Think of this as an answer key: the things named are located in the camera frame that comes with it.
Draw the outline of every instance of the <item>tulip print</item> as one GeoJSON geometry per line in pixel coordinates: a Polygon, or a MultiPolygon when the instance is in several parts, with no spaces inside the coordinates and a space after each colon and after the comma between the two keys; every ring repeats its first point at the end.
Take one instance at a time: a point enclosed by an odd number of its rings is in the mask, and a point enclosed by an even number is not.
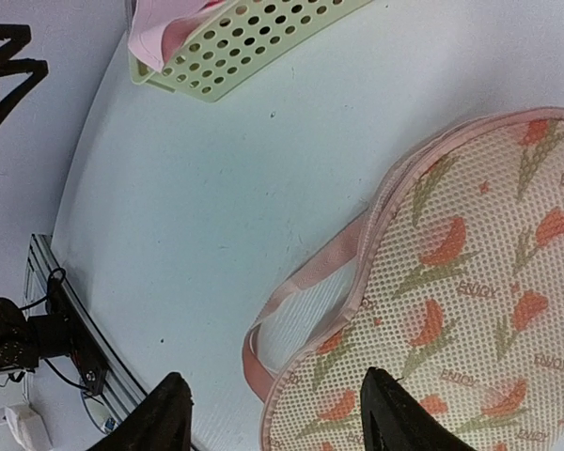
{"type": "Polygon", "coordinates": [[[463,253],[465,244],[466,223],[462,217],[453,218],[443,242],[431,253],[420,256],[419,264],[399,284],[393,299],[431,282],[466,274],[462,264],[478,252],[463,253]]]}
{"type": "Polygon", "coordinates": [[[534,120],[528,124],[526,135],[519,145],[523,147],[520,161],[518,190],[516,199],[521,201],[526,187],[531,182],[539,167],[564,139],[564,132],[557,132],[557,120],[534,120]]]}
{"type": "Polygon", "coordinates": [[[311,381],[311,389],[314,392],[320,388],[321,383],[332,367],[353,347],[353,343],[349,342],[352,332],[353,327],[341,329],[324,341],[318,350],[316,350],[318,358],[316,359],[313,379],[311,381]]]}
{"type": "Polygon", "coordinates": [[[455,338],[449,335],[456,324],[457,321],[451,320],[444,327],[444,315],[441,305],[434,299],[427,300],[424,327],[420,334],[409,342],[412,348],[405,360],[401,376],[404,379],[409,378],[414,371],[434,354],[453,343],[455,338]]]}
{"type": "Polygon", "coordinates": [[[449,155],[441,157],[415,184],[412,209],[412,225],[414,227],[417,227],[431,194],[445,174],[449,172],[451,166],[453,166],[459,158],[460,157],[449,157],[449,155]]]}
{"type": "Polygon", "coordinates": [[[355,392],[345,390],[342,397],[329,410],[318,413],[318,418],[326,421],[344,420],[355,408],[355,392]]]}
{"type": "Polygon", "coordinates": [[[447,404],[438,395],[428,395],[420,401],[420,406],[432,416],[448,412],[447,404]]]}
{"type": "Polygon", "coordinates": [[[455,434],[464,434],[485,428],[507,428],[518,425],[516,419],[526,412],[526,408],[521,407],[526,397],[526,390],[526,380],[517,381],[506,397],[491,407],[483,407],[480,410],[481,415],[461,425],[455,431],[455,434]]]}
{"type": "Polygon", "coordinates": [[[549,302],[545,296],[534,291],[525,291],[525,294],[514,308],[514,313],[509,321],[509,316],[504,316],[497,321],[495,327],[495,348],[497,361],[503,359],[518,335],[526,330],[531,321],[543,313],[549,302]]]}
{"type": "Polygon", "coordinates": [[[318,408],[317,418],[299,432],[297,439],[318,432],[353,428],[353,422],[360,418],[359,412],[355,412],[357,394],[353,390],[326,394],[322,401],[325,402],[318,408]]]}
{"type": "Polygon", "coordinates": [[[532,232],[524,230],[518,236],[516,244],[516,260],[513,275],[516,275],[539,252],[561,235],[564,235],[564,211],[555,207],[545,215],[535,231],[534,242],[531,244],[532,232]]]}

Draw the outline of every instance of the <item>pink cloth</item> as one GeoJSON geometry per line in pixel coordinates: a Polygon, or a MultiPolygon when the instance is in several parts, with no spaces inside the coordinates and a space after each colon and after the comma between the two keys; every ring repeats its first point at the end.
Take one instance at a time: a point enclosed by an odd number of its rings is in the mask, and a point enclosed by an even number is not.
{"type": "Polygon", "coordinates": [[[165,63],[225,0],[138,0],[128,39],[130,52],[153,70],[165,63]]]}

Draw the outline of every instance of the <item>black object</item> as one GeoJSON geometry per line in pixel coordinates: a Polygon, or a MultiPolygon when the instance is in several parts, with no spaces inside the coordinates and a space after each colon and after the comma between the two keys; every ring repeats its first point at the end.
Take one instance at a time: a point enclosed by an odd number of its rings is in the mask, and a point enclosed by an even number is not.
{"type": "Polygon", "coordinates": [[[51,317],[66,319],[70,331],[71,360],[82,376],[87,391],[95,397],[102,393],[109,366],[63,287],[65,277],[57,277],[56,271],[48,277],[46,313],[51,317]]]}
{"type": "Polygon", "coordinates": [[[170,373],[121,426],[88,451],[190,451],[190,387],[170,373]]]}
{"type": "Polygon", "coordinates": [[[0,298],[0,369],[34,369],[39,364],[39,348],[31,326],[15,303],[0,298]]]}
{"type": "Polygon", "coordinates": [[[15,373],[33,371],[44,360],[63,381],[97,396],[102,393],[108,364],[67,296],[65,280],[65,270],[52,271],[46,296],[22,308],[0,298],[0,375],[20,381],[21,375],[15,378],[15,373]],[[44,302],[47,315],[25,318],[25,310],[44,302]],[[67,380],[48,360],[61,355],[70,356],[84,385],[67,380]]]}
{"type": "Polygon", "coordinates": [[[436,422],[385,370],[361,387],[366,451],[475,451],[436,422]]]}
{"type": "Polygon", "coordinates": [[[17,104],[48,75],[48,63],[35,59],[11,59],[31,41],[29,25],[1,24],[0,78],[18,73],[30,73],[27,80],[10,91],[0,101],[0,125],[17,104]]]}

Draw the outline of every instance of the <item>plastic basket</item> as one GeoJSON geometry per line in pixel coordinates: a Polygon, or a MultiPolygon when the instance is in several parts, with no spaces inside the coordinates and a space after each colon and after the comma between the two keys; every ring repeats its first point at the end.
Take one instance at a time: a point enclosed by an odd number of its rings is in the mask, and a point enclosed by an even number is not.
{"type": "Polygon", "coordinates": [[[130,54],[132,80],[203,101],[234,87],[371,0],[238,0],[200,26],[161,73],[130,54]]]}

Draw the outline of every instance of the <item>orange tulip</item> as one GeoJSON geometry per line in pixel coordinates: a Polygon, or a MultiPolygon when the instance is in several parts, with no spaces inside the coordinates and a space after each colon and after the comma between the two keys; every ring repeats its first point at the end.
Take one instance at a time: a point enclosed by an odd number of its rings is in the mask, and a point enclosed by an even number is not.
{"type": "Polygon", "coordinates": [[[449,233],[431,254],[420,257],[420,263],[428,266],[442,266],[457,258],[466,244],[466,223],[463,218],[455,218],[449,233]]]}
{"type": "Polygon", "coordinates": [[[424,346],[435,341],[443,331],[443,310],[434,299],[426,301],[426,320],[420,335],[410,341],[412,346],[424,346]]]}
{"type": "Polygon", "coordinates": [[[545,137],[548,129],[548,120],[533,120],[528,124],[528,131],[526,132],[525,137],[518,144],[521,146],[537,144],[545,137]]]}
{"type": "Polygon", "coordinates": [[[420,406],[422,406],[429,415],[440,415],[448,411],[447,404],[443,402],[443,399],[438,395],[428,395],[420,401],[420,406]]]}
{"type": "Polygon", "coordinates": [[[526,380],[521,379],[516,383],[513,390],[499,404],[489,409],[482,409],[482,412],[488,416],[505,416],[510,415],[518,410],[525,400],[526,396],[526,380]]]}
{"type": "Polygon", "coordinates": [[[555,207],[543,218],[539,227],[537,227],[537,232],[535,233],[535,238],[537,239],[537,245],[539,247],[545,247],[549,242],[564,234],[564,211],[560,208],[555,207]]]}
{"type": "Polygon", "coordinates": [[[344,420],[355,408],[355,392],[353,390],[345,390],[342,398],[329,411],[318,414],[321,420],[339,421],[344,420]]]}
{"type": "Polygon", "coordinates": [[[316,351],[316,354],[322,355],[327,354],[337,348],[337,346],[342,341],[342,330],[338,331],[336,334],[332,335],[326,341],[324,341],[321,346],[316,351]]]}
{"type": "Polygon", "coordinates": [[[516,304],[514,315],[511,317],[511,323],[518,332],[526,329],[526,326],[535,317],[541,314],[548,305],[547,298],[539,293],[528,290],[520,301],[516,304]]]}

